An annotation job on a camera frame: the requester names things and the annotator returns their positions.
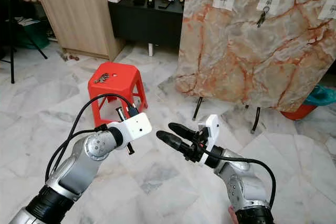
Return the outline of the orange plastic basin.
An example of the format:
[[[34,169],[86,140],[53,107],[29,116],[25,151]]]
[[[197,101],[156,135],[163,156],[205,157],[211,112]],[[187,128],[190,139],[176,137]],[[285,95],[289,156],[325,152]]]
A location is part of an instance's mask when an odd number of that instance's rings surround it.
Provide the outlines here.
[[[317,108],[317,105],[302,104],[298,109],[293,112],[281,111],[280,113],[287,119],[293,121],[300,121],[304,119],[307,115],[312,113]]]

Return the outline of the person bare foot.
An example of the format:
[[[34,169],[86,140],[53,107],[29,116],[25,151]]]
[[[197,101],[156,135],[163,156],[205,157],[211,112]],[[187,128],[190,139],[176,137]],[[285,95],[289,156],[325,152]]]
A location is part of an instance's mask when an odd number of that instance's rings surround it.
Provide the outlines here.
[[[238,224],[237,215],[235,214],[233,206],[228,207],[228,214],[230,215],[232,224]]]

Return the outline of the orange marble pattern board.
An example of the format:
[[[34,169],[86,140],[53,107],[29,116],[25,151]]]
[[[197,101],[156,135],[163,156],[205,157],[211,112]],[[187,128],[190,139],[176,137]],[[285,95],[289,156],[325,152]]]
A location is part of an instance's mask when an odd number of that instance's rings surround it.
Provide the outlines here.
[[[336,62],[336,33],[315,30],[318,14],[336,0],[281,0],[261,27],[259,0],[186,0],[175,73],[176,90],[293,112]]]

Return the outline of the light wooden cabinet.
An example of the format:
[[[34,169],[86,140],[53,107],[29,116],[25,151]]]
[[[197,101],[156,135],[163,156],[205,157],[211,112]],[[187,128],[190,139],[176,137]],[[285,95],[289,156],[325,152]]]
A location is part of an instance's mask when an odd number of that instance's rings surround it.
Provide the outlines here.
[[[124,41],[113,34],[108,0],[40,1],[67,53],[115,61],[124,48]]]

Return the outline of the teal plastic bag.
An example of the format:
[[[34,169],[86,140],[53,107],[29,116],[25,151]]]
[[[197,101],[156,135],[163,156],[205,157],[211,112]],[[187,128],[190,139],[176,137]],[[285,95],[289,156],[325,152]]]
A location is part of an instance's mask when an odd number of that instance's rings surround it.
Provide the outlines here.
[[[316,85],[309,96],[304,101],[304,104],[314,106],[325,106],[336,103],[336,90]]]

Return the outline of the black tripod stand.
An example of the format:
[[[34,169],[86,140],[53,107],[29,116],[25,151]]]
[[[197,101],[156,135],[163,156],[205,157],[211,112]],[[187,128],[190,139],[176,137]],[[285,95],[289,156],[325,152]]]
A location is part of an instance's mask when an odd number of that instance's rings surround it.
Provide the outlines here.
[[[43,56],[44,59],[48,59],[40,46],[36,44],[35,40],[27,32],[26,26],[20,24],[19,20],[17,20],[17,18],[24,17],[24,11],[22,10],[23,7],[22,4],[19,3],[20,1],[21,0],[1,0],[1,13],[3,10],[6,12],[6,16],[4,18],[1,15],[1,25],[5,24],[8,30],[6,46],[9,47],[9,60],[2,57],[1,61],[6,62],[10,65],[11,83],[15,83],[15,52],[17,51],[15,49],[17,47],[15,37],[17,33],[24,33],[25,37],[34,46],[34,49],[38,50],[38,52],[41,54],[41,56]]]

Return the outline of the red plastic stool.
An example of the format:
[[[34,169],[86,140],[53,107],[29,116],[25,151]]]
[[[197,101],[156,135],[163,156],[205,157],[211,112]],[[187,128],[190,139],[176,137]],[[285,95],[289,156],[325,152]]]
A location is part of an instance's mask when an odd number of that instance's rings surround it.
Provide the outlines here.
[[[105,83],[94,83],[101,74],[108,73],[110,77]],[[102,94],[119,94],[136,105],[139,112],[148,109],[148,102],[144,92],[141,72],[133,65],[105,62],[102,63],[87,83],[87,90],[91,99]]]

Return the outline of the black metal board leg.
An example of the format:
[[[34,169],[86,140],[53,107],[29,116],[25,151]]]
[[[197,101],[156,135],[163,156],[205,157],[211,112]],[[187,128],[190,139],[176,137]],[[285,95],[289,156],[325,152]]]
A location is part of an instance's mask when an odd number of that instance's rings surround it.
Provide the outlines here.
[[[258,125],[259,125],[260,116],[261,116],[261,107],[257,107],[257,109],[255,110],[255,120],[254,120],[252,128],[250,129],[251,134],[254,134],[255,131],[257,130]]]
[[[195,105],[194,113],[192,116],[192,121],[195,121],[195,119],[197,118],[202,102],[203,102],[203,97],[199,97],[197,99],[197,104]]]

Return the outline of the key bunch with carabiner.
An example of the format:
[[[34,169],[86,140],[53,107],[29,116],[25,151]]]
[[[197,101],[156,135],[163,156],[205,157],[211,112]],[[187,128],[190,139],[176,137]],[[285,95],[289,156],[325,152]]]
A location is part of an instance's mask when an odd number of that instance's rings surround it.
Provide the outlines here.
[[[110,77],[110,75],[108,73],[103,73],[93,82],[94,83],[105,83],[106,80],[108,80],[109,77]]]

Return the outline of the white papers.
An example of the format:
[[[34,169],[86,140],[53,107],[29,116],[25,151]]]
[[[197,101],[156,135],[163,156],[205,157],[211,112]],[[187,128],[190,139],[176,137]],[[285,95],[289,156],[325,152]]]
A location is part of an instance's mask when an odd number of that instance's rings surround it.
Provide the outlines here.
[[[38,24],[38,23],[43,22],[43,21],[41,21],[39,19],[25,18],[23,16],[15,17],[15,20],[21,26],[30,26],[30,25],[33,25],[33,24]]]

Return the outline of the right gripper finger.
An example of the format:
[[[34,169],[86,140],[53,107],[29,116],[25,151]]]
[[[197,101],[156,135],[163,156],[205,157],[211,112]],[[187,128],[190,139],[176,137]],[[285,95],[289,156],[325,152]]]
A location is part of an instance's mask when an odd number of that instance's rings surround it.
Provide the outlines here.
[[[190,142],[199,142],[200,141],[200,132],[191,130],[185,125],[179,123],[170,122],[169,128],[171,131],[176,133],[178,136],[188,140]]]
[[[183,155],[194,154],[194,147],[187,145],[180,137],[168,131],[158,131],[156,137],[162,140],[166,145],[172,147]]]

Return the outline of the green storage box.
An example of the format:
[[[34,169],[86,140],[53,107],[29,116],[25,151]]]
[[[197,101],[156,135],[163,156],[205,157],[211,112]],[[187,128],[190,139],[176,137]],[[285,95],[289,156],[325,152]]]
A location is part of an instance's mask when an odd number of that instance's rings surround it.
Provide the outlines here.
[[[18,46],[28,49],[44,49],[50,44],[46,34],[44,22],[31,23],[23,26],[23,30],[15,33],[15,42]]]

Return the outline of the black low console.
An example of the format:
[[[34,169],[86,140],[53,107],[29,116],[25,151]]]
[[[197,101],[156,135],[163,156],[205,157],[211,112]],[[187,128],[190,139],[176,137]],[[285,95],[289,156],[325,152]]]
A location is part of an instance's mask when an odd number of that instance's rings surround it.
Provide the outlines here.
[[[182,36],[183,6],[179,3],[161,8],[166,0],[154,1],[153,7],[135,5],[134,0],[108,2],[111,28],[116,39],[156,44],[179,49]]]

